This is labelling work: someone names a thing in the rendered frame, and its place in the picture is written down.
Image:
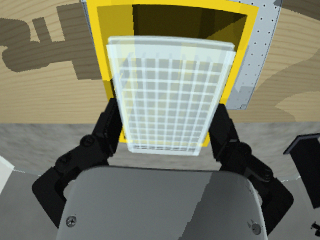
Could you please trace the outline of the olive-yellow box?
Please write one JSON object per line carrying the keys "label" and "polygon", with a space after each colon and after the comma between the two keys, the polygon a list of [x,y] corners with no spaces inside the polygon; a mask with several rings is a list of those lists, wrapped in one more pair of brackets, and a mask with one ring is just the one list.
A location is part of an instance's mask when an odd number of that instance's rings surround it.
{"label": "olive-yellow box", "polygon": [[108,37],[155,35],[203,38],[235,44],[236,55],[219,101],[226,104],[259,7],[229,0],[86,0],[86,2],[108,102],[110,98],[116,98],[106,48]]}

